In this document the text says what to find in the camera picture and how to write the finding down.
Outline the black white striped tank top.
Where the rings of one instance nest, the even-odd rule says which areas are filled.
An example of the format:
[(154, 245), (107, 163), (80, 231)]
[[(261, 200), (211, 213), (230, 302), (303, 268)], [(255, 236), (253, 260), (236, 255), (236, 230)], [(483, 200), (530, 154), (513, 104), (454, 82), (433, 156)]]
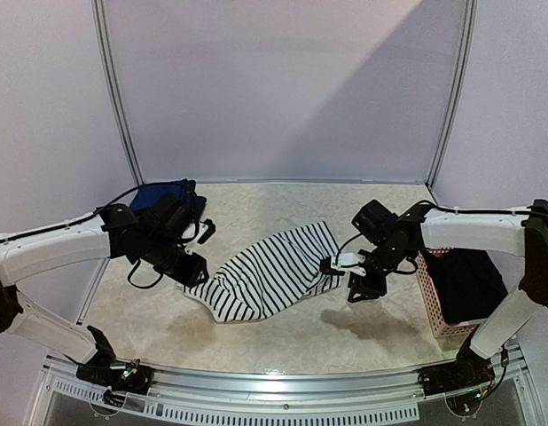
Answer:
[(185, 296), (204, 305), (217, 322), (256, 322), (341, 285), (321, 264), (337, 253), (337, 242), (320, 221), (276, 233), (243, 249), (213, 278)]

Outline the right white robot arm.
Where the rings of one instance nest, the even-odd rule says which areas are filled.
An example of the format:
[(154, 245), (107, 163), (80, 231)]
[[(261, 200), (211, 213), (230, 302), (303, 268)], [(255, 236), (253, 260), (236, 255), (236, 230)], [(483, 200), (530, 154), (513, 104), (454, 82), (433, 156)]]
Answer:
[(445, 208), (419, 201), (403, 214), (369, 201), (352, 225), (374, 250), (361, 266), (369, 284), (384, 280), (408, 256), (425, 249), (475, 249), (520, 256), (524, 273), (517, 287), (476, 329), (472, 352), (454, 361), (449, 379), (466, 387), (481, 375), (483, 363), (539, 310), (548, 307), (548, 201), (509, 209)]

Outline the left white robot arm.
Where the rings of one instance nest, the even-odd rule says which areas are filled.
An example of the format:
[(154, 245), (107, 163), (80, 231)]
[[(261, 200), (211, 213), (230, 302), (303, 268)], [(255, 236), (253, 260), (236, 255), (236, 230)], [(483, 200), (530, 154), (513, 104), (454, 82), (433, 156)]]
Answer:
[(104, 385), (116, 384), (121, 364), (104, 334), (77, 326), (18, 291), (19, 282), (67, 265), (127, 258), (149, 264), (160, 278), (193, 288), (208, 278), (206, 260), (191, 244), (215, 233), (212, 220), (176, 194), (164, 193), (152, 206), (133, 210), (122, 203), (50, 227), (0, 235), (0, 334), (25, 337), (86, 364)]

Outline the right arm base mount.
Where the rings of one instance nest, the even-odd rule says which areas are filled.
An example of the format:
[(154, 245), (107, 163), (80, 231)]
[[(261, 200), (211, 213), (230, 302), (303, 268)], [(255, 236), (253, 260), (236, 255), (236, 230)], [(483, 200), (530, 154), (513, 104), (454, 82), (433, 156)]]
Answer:
[(501, 347), (500, 361), (503, 373), (496, 380), (491, 360), (480, 357), (465, 343), (453, 361), (418, 369), (418, 383), (426, 396), (467, 388), (473, 390), (486, 383), (487, 388), (479, 390), (474, 396), (475, 399), (483, 399), (496, 390), (505, 378), (510, 360), (504, 346)]

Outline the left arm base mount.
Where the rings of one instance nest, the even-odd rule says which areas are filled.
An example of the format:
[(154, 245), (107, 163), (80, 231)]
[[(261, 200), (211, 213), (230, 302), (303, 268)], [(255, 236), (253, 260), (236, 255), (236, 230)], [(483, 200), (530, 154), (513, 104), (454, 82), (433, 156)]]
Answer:
[(105, 386), (112, 391), (124, 391), (146, 395), (152, 385), (154, 369), (139, 359), (118, 360), (105, 335), (93, 326), (87, 326), (95, 343), (92, 358), (80, 363), (76, 377), (84, 382)]

